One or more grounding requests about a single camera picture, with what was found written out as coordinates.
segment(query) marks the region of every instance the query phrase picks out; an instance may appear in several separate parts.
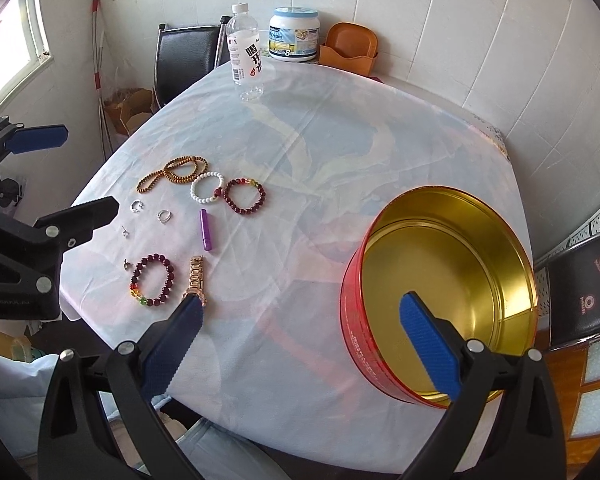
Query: black chair backrest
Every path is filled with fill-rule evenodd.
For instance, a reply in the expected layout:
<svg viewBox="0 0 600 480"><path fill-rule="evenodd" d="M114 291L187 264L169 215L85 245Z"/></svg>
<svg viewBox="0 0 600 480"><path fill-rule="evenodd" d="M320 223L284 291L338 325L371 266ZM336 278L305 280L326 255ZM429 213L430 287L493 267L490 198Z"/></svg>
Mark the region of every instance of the black chair backrest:
<svg viewBox="0 0 600 480"><path fill-rule="evenodd" d="M227 21L223 16L220 25L172 29L160 24L154 81L160 107L229 61L224 34Z"/></svg>
<svg viewBox="0 0 600 480"><path fill-rule="evenodd" d="M553 348L600 334L600 235L547 266Z"/></svg>

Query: window sill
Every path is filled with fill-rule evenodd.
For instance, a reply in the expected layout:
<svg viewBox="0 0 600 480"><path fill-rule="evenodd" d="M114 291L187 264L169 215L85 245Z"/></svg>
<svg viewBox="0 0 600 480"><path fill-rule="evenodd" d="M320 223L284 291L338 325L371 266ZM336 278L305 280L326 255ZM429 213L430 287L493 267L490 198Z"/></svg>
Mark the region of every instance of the window sill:
<svg viewBox="0 0 600 480"><path fill-rule="evenodd" d="M22 92L30 82L32 82L39 74L49 68L54 60L54 57L49 55L45 56L39 65L37 65L29 74L27 74L22 81L20 81L7 95L5 95L0 101L0 115L6 106L13 101L13 99Z"/></svg>

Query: white jar with blue lid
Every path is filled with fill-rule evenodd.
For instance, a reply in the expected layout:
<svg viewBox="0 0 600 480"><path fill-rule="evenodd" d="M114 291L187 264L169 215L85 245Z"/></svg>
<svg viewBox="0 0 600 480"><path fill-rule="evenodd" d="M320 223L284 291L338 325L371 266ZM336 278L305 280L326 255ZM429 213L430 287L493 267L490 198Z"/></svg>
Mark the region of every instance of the white jar with blue lid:
<svg viewBox="0 0 600 480"><path fill-rule="evenodd" d="M269 22L269 53L283 61L309 61L318 52L318 11L280 7Z"/></svg>

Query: blue gripper pad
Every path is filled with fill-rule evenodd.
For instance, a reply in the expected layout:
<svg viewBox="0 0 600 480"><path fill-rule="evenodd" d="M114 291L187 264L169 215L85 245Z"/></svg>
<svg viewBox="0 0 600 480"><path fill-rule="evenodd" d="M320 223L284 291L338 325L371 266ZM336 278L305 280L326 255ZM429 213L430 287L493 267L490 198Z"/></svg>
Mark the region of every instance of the blue gripper pad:
<svg viewBox="0 0 600 480"><path fill-rule="evenodd" d="M458 360L411 293L400 300L400 324L436 390L456 400L461 387Z"/></svg>
<svg viewBox="0 0 600 480"><path fill-rule="evenodd" d="M13 137L4 143L4 147L11 153L35 152L58 148L66 142L68 136L69 130L64 124L23 128L15 132Z"/></svg>
<svg viewBox="0 0 600 480"><path fill-rule="evenodd" d="M141 393L146 400L167 391L184 355L202 328L204 311L200 298L189 294L184 301L188 303L170 320L160 341L144 360Z"/></svg>

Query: white bead bracelet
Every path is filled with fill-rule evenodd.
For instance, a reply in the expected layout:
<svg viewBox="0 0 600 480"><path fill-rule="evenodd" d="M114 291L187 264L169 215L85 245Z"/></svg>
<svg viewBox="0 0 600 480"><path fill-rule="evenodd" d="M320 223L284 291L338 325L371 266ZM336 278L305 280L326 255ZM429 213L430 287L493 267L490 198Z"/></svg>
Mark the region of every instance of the white bead bracelet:
<svg viewBox="0 0 600 480"><path fill-rule="evenodd" d="M196 184L200 180L202 180L203 178L206 178L208 176L214 176L219 180L218 187L216 187L216 189L214 190L213 196L210 196L209 198L200 198L198 195L196 195ZM203 174L197 176L196 179L191 183L191 198L193 200L195 200L196 202L198 202L199 204L209 204L211 202L215 202L216 200L218 200L218 198L220 198L222 196L222 188L223 187L224 187L224 176L222 176L220 173L218 173L217 171L209 171L208 173L203 173Z"/></svg>

